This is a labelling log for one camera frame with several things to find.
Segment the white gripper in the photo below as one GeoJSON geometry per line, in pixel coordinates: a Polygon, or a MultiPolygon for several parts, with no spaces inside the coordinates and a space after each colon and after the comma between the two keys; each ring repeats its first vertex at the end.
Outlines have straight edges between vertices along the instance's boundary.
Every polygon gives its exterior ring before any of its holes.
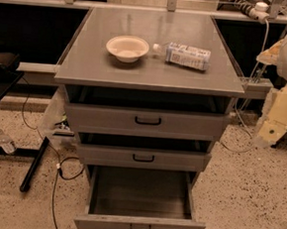
{"type": "MultiPolygon", "coordinates": [[[[282,40],[257,55],[263,64],[278,65],[282,40]]],[[[287,84],[280,90],[271,89],[264,100],[262,115],[255,127],[253,142],[259,148],[275,145],[287,133],[287,84]]]]}

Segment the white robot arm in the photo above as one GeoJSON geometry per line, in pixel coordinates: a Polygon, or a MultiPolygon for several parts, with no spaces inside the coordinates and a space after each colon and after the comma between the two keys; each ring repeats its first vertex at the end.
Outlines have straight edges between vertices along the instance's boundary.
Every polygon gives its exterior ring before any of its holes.
{"type": "MultiPolygon", "coordinates": [[[[279,76],[287,81],[287,35],[269,49],[261,52],[256,60],[266,65],[275,65],[279,76]]],[[[256,126],[253,139],[259,148],[271,147],[287,133],[287,84],[271,93],[270,106],[263,107],[263,113],[256,126]]]]}

